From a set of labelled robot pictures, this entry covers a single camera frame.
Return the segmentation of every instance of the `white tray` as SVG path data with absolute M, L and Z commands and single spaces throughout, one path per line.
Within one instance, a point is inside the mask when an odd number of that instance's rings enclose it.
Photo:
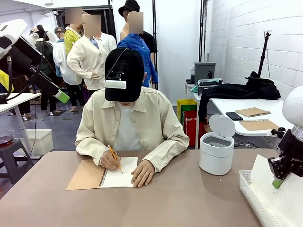
M 258 199 L 251 188 L 250 170 L 240 170 L 240 189 L 263 227 L 284 227 Z

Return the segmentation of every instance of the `pencil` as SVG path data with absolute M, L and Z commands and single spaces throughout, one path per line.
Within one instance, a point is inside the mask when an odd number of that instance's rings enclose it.
M 118 161 L 118 159 L 117 159 L 117 157 L 116 157 L 116 154 L 114 153 L 113 149 L 110 147 L 110 145 L 109 145 L 108 147 L 109 147 L 109 150 L 110 150 L 110 152 L 112 153 L 112 156 L 114 157 L 114 159 L 115 159 L 116 161 Z

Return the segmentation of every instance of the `white folding table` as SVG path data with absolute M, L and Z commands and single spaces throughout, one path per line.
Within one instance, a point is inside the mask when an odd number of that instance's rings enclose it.
M 10 94 L 9 98 L 12 98 L 16 95 L 17 95 L 17 93 Z M 11 109 L 15 109 L 16 116 L 17 116 L 19 126 L 20 126 L 20 129 L 21 129 L 21 133 L 22 133 L 22 136 L 23 136 L 25 144 L 26 144 L 27 152 L 29 154 L 30 154 L 30 151 L 31 151 L 31 146 L 30 146 L 30 143 L 29 143 L 29 138 L 28 138 L 28 134 L 27 134 L 27 131 L 26 131 L 26 127 L 23 123 L 22 116 L 21 116 L 18 105 L 21 104 L 21 103 L 24 103 L 26 101 L 29 101 L 33 98 L 39 97 L 39 96 L 41 96 L 41 93 L 36 93 L 36 94 L 22 93 L 18 97 L 8 101 L 7 104 L 0 104 L 0 114 L 1 113 L 6 113 Z
M 190 93 L 192 98 L 197 102 L 197 110 L 199 110 L 201 97 L 198 96 L 198 93 L 193 93 L 191 89 L 194 85 L 188 85 L 185 82 L 185 97 Z M 288 122 L 288 120 L 282 114 L 283 100 L 266 100 L 266 99 L 221 99 L 221 98 L 211 98 L 210 101 L 217 107 L 220 113 L 224 116 L 227 116 L 227 112 L 235 112 L 236 110 L 242 110 L 252 107 L 257 107 L 262 110 L 270 111 L 271 114 L 257 116 L 257 117 L 241 117 L 244 120 L 259 120 L 259 119 L 269 119 L 279 127 L 284 127 L 286 130 L 292 129 L 293 124 Z M 197 111 L 197 122 L 199 122 L 199 115 Z M 259 131 L 250 131 L 245 129 L 239 121 L 234 121 L 236 126 L 236 133 L 242 136 L 267 136 L 267 130 Z M 199 140 L 199 124 L 196 124 L 196 146 L 195 149 L 198 149 L 198 140 Z M 269 139 L 273 143 L 272 148 L 277 149 L 278 142 L 280 139 L 273 138 Z

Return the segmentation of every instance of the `hand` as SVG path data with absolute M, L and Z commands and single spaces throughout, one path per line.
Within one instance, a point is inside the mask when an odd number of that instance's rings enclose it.
M 117 157 L 117 161 L 114 159 L 112 153 L 110 150 L 107 150 L 106 152 L 103 153 L 102 158 L 101 158 L 101 165 L 109 170 L 115 170 L 118 169 L 120 166 L 120 160 L 121 158 Z
M 99 76 L 99 74 L 96 74 L 96 73 L 92 73 L 91 74 L 91 79 L 100 79 L 100 76 Z
M 155 167 L 153 164 L 148 160 L 143 160 L 137 168 L 132 171 L 132 181 L 131 183 L 134 184 L 134 188 L 137 186 L 141 188 L 143 184 L 148 185 L 151 180 L 152 176 L 155 174 Z

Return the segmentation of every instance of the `yellow bag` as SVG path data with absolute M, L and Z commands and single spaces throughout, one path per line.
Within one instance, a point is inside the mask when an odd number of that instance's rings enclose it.
M 181 106 L 182 105 L 197 105 L 197 102 L 194 101 L 193 99 L 180 99 L 177 101 L 177 117 L 178 120 L 181 122 Z

